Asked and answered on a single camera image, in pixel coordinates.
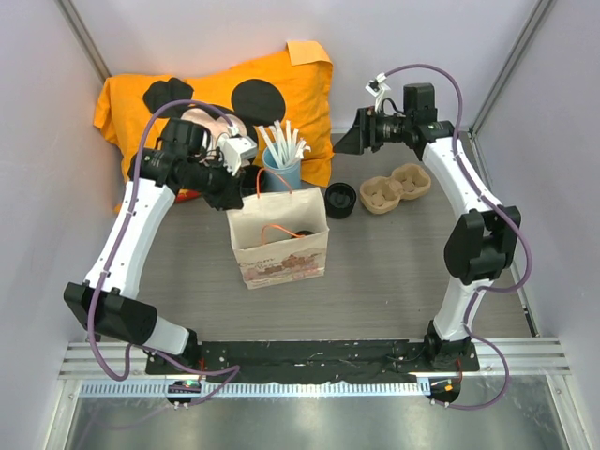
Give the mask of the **paper takeout bag orange handles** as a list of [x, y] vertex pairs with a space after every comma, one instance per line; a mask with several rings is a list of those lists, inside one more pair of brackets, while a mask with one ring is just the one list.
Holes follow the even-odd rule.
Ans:
[[[227, 212], [231, 247], [250, 290], [324, 275], [329, 227], [317, 187], [260, 192]], [[294, 232], [315, 234], [291, 239]]]

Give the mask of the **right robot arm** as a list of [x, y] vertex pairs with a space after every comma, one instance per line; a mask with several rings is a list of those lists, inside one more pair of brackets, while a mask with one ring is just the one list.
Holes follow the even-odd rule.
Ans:
[[456, 124], [439, 120], [432, 84], [405, 85], [403, 107], [392, 113], [384, 110], [390, 100], [385, 82], [372, 81], [367, 90], [374, 105], [357, 110], [334, 150], [361, 155], [403, 143], [440, 183], [456, 217], [443, 250], [450, 279], [418, 358], [427, 368], [453, 370], [472, 354], [473, 318], [484, 295], [513, 262], [521, 214], [484, 185], [462, 149]]

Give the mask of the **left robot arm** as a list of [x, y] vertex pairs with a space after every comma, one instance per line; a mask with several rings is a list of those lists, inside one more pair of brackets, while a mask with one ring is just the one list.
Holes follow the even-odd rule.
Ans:
[[199, 365], [195, 333], [138, 300], [143, 268], [179, 191], [199, 191], [220, 211], [239, 209], [243, 166], [256, 154], [257, 144], [234, 127], [213, 138], [206, 127], [174, 119], [155, 147], [133, 157], [123, 204], [104, 248], [84, 281], [70, 282], [64, 291], [89, 338], [115, 338], [166, 353], [168, 364], [181, 374]]

